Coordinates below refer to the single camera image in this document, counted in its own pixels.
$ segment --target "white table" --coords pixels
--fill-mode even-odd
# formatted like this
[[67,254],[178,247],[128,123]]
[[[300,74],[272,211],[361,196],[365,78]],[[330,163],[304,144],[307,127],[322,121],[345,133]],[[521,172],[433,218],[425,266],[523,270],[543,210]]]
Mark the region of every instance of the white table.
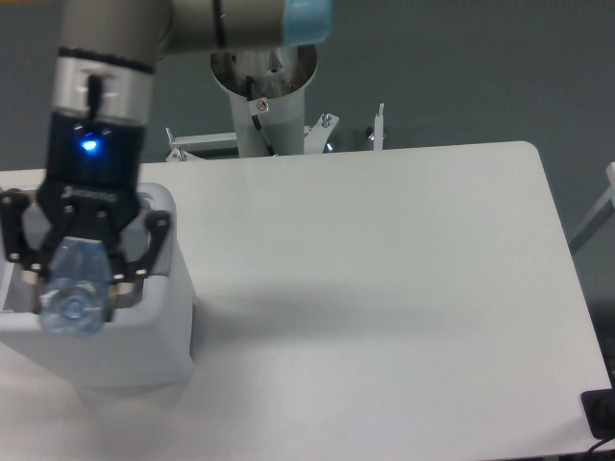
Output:
[[0,459],[454,461],[595,442],[579,395],[609,381],[530,145],[142,178],[178,203],[203,303],[194,378],[75,390],[2,347]]

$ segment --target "blue led light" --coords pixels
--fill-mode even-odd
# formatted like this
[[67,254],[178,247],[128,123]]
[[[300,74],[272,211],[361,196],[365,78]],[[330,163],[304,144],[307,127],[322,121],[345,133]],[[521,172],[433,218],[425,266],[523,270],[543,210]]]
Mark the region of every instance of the blue led light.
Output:
[[96,152],[98,151],[99,143],[94,139],[86,139],[84,141],[81,141],[81,147],[88,154],[96,154]]

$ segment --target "black cable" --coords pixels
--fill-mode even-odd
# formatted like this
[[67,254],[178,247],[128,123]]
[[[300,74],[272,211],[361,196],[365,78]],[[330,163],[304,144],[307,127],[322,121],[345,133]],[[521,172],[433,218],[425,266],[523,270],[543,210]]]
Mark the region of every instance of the black cable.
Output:
[[[255,99],[254,93],[252,91],[253,85],[254,85],[254,79],[250,76],[246,77],[246,98],[248,99],[248,103],[254,101]],[[267,149],[267,152],[269,153],[269,155],[271,157],[277,157],[278,153],[271,145],[271,141],[269,140],[269,137],[267,136],[264,129],[262,128],[262,125],[260,124],[260,120],[258,120],[257,114],[252,115],[252,122],[254,123],[254,128],[256,128],[258,133],[260,134],[260,138],[262,139],[262,142],[264,143],[265,148]]]
[[615,436],[608,439],[600,440],[596,445],[594,445],[591,449],[585,452],[585,455],[583,456],[583,461],[591,461],[591,459],[594,457],[594,451],[596,451],[596,449],[599,449],[602,445],[606,445],[613,440],[615,440]]

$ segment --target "screw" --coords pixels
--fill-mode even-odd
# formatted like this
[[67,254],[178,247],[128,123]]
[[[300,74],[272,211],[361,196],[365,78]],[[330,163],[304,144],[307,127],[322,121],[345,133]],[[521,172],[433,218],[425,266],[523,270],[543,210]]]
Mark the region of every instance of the screw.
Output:
[[323,128],[328,128],[329,125],[331,124],[332,121],[332,117],[330,113],[325,113],[323,115]]

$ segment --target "gray floor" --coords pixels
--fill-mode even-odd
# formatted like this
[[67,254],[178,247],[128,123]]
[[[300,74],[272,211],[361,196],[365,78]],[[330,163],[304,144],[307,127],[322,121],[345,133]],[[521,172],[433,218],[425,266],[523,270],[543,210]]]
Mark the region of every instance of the gray floor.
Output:
[[[607,1],[334,0],[307,120],[343,120],[340,146],[386,103],[388,148],[527,140],[540,151],[566,232],[615,160],[615,4]],[[61,4],[0,6],[0,168],[42,167]],[[145,159],[175,135],[232,130],[208,57],[158,69]],[[597,327],[615,335],[615,223],[576,258]]]

